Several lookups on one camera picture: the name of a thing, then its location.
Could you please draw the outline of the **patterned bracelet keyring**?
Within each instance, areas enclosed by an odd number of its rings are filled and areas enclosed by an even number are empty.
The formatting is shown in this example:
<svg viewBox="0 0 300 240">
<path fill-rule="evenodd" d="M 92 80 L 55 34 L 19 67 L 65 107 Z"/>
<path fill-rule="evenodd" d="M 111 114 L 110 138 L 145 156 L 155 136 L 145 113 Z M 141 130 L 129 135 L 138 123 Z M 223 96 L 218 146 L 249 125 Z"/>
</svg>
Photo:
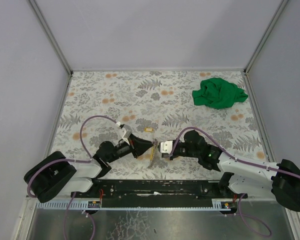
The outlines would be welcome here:
<svg viewBox="0 0 300 240">
<path fill-rule="evenodd" d="M 154 138 L 152 141 L 152 148 L 151 148 L 150 159 L 149 159 L 150 162 L 149 162 L 149 166 L 147 167 L 148 169 L 152 168 L 155 163 L 155 158 L 158 153 L 158 146 L 159 146 L 159 141 L 157 138 Z"/>
</svg>

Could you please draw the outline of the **yellow key tag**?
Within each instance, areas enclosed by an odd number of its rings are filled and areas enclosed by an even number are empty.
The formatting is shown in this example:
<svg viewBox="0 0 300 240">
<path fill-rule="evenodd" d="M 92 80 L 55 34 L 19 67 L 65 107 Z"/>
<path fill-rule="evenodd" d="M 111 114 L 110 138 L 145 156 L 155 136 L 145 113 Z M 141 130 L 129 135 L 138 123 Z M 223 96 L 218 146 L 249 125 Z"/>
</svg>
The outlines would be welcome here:
<svg viewBox="0 0 300 240">
<path fill-rule="evenodd" d="M 153 128 L 150 128 L 150 127 L 146 127 L 146 128 L 144 129 L 144 131 L 145 131 L 145 132 L 152 133 L 152 132 L 154 131 L 154 129 L 153 129 Z"/>
</svg>

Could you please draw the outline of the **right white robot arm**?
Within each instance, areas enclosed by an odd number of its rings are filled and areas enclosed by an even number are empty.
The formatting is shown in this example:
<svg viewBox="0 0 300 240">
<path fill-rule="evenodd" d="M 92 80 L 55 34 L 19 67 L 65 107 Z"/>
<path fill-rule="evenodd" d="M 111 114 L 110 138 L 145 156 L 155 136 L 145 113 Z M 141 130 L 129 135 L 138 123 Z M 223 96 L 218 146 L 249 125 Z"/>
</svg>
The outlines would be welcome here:
<svg viewBox="0 0 300 240">
<path fill-rule="evenodd" d="M 216 143 L 208 144 L 201 133 L 194 128 L 184 134 L 183 141 L 160 142 L 158 150 L 164 158 L 196 158 L 203 168 L 221 172 L 221 186 L 237 195 L 275 199 L 281 206 L 300 212 L 300 169 L 292 161 L 238 158 Z"/>
</svg>

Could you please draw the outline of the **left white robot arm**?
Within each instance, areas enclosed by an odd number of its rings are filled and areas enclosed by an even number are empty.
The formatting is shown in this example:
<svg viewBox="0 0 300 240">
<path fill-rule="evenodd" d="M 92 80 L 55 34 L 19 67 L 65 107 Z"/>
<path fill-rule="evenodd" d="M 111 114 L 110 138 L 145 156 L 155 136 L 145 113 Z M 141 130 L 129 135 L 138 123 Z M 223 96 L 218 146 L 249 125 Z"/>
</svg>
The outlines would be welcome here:
<svg viewBox="0 0 300 240">
<path fill-rule="evenodd" d="M 94 179 L 102 178 L 112 169 L 110 163 L 129 154 L 138 158 L 151 147 L 151 141 L 130 134 L 117 145 L 102 142 L 89 160 L 68 159 L 61 151 L 55 151 L 25 174 L 27 195 L 46 203 L 58 195 L 86 193 Z"/>
</svg>

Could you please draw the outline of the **floral table mat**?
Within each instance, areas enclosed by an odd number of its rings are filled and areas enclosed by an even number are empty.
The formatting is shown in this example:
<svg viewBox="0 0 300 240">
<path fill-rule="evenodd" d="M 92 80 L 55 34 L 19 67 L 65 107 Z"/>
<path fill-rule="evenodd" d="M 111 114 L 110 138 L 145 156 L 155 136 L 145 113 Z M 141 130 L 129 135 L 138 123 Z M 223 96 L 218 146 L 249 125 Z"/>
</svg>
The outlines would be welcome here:
<svg viewBox="0 0 300 240">
<path fill-rule="evenodd" d="M 88 160 L 102 142 L 118 143 L 115 121 L 119 121 L 135 136 L 158 141 L 173 140 L 184 128 L 197 127 L 208 143 L 217 142 L 236 156 L 265 161 L 249 100 L 227 109 L 194 105 L 192 91 L 210 78 L 246 87 L 240 71 L 74 72 L 50 150 Z"/>
</svg>

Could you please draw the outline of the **green crumpled cloth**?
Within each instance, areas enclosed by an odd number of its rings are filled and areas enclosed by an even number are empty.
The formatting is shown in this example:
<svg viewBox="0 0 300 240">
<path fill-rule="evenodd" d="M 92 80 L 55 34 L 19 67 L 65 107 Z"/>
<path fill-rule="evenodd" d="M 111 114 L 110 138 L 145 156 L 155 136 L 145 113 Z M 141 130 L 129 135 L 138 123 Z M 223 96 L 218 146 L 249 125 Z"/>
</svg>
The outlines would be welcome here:
<svg viewBox="0 0 300 240">
<path fill-rule="evenodd" d="M 192 98 L 195 106 L 220 110 L 231 108 L 235 103 L 244 103 L 248 95 L 235 83 L 213 77 L 202 80 L 200 89 L 192 91 Z"/>
</svg>

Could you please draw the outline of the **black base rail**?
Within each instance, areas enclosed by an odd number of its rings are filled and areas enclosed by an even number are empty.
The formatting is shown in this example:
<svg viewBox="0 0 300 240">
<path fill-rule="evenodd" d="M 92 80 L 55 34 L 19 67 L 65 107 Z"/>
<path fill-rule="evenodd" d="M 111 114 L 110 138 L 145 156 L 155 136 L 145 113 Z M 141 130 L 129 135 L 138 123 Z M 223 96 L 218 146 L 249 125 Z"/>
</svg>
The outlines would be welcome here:
<svg viewBox="0 0 300 240">
<path fill-rule="evenodd" d="M 112 209 L 233 209 L 241 194 L 219 180 L 95 180 L 81 198 Z"/>
</svg>

